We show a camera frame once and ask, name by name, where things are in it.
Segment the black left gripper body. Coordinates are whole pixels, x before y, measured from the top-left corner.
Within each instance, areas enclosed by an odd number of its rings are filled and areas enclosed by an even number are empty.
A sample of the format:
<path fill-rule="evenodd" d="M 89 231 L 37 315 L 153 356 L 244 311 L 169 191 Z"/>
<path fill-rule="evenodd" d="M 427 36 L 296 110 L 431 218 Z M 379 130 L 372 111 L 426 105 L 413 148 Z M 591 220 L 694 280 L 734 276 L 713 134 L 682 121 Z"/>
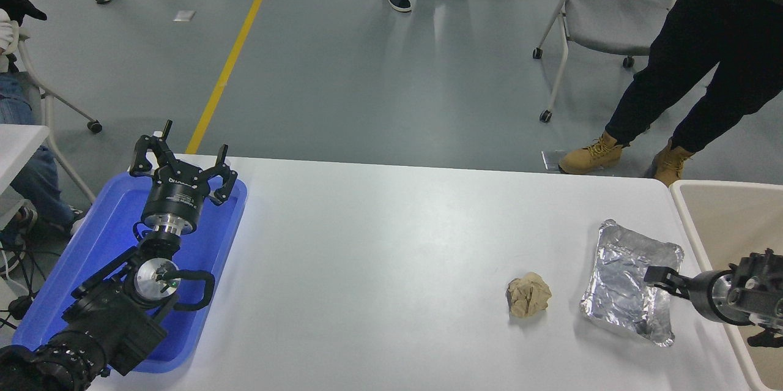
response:
<path fill-rule="evenodd" d="M 181 218 L 187 228 L 198 226 L 204 199 L 210 192 L 202 169 L 194 165 L 165 165 L 153 173 L 153 187 L 142 212 L 142 221 L 152 227 L 155 218 L 172 215 Z"/>

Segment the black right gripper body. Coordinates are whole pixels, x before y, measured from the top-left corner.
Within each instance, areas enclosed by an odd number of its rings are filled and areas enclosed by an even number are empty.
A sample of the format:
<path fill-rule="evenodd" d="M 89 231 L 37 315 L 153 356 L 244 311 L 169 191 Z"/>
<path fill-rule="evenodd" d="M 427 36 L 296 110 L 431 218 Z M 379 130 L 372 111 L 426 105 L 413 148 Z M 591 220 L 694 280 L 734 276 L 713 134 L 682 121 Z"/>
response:
<path fill-rule="evenodd" d="M 705 271 L 690 281 L 690 301 L 704 318 L 726 321 L 722 305 L 726 299 L 726 272 Z"/>

